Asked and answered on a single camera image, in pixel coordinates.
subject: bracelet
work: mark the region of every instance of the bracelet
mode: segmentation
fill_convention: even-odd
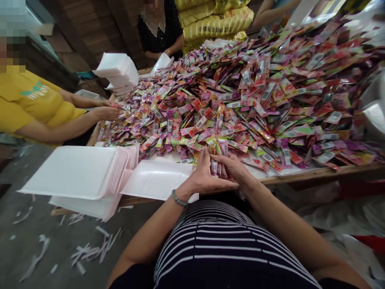
[[[188,205],[188,203],[182,202],[178,199],[178,197],[175,195],[175,190],[172,190],[172,197],[174,198],[175,202],[177,202],[177,204],[181,205],[182,207],[186,207]]]

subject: yellow shirt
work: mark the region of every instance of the yellow shirt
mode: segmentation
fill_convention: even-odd
[[[16,66],[0,73],[0,132],[15,133],[34,119],[55,128],[68,123],[86,110],[64,101],[61,88]]]

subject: black and white striped shirt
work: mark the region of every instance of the black and white striped shirt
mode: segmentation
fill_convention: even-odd
[[[153,275],[145,265],[135,264],[111,288],[126,286],[355,288],[334,279],[318,283],[279,239],[239,210],[215,200],[188,205],[163,246]]]

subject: hand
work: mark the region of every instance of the hand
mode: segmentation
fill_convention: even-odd
[[[210,154],[205,147],[198,159],[197,169],[176,189],[175,194],[181,201],[187,202],[194,193],[215,193],[238,189],[238,184],[228,180],[218,179],[210,174]]]
[[[119,108],[102,106],[99,108],[95,108],[90,113],[96,116],[97,121],[108,120],[110,122],[113,122],[115,120],[118,120]]]
[[[102,107],[102,106],[109,106],[112,107],[112,101],[110,100],[96,100],[95,106]]]
[[[260,186],[264,186],[260,181],[258,181],[253,175],[248,171],[248,169],[242,164],[238,158],[229,154],[230,157],[225,157],[222,155],[210,155],[215,161],[223,163],[227,171],[234,177],[234,179],[239,183],[239,187],[242,192],[247,193],[247,191],[255,190]]]

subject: concrete floor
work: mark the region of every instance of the concrete floor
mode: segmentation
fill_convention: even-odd
[[[157,201],[148,204],[135,205],[133,209],[121,209],[120,213],[107,223],[96,221],[95,218],[85,217],[82,221],[68,226],[69,216],[62,226],[61,216],[51,217],[54,208],[48,204],[49,197],[36,196],[33,202],[31,195],[17,193],[29,178],[35,173],[51,149],[43,145],[30,146],[25,154],[12,161],[0,174],[0,184],[10,183],[11,188],[0,199],[0,284],[2,288],[55,288],[55,289],[102,289],[118,260],[121,252],[132,236],[162,205]],[[13,225],[33,206],[29,217]],[[109,233],[116,233],[119,227],[124,229],[121,239],[117,239],[107,252],[103,263],[99,258],[89,263],[82,262],[87,270],[81,275],[76,267],[71,267],[71,255],[77,246],[85,246],[88,242],[92,247],[103,244],[103,235],[95,229],[99,225]],[[31,264],[33,255],[39,255],[42,243],[39,235],[44,234],[51,242],[40,263],[37,264],[31,277],[19,283]],[[54,274],[52,267],[58,264]]]

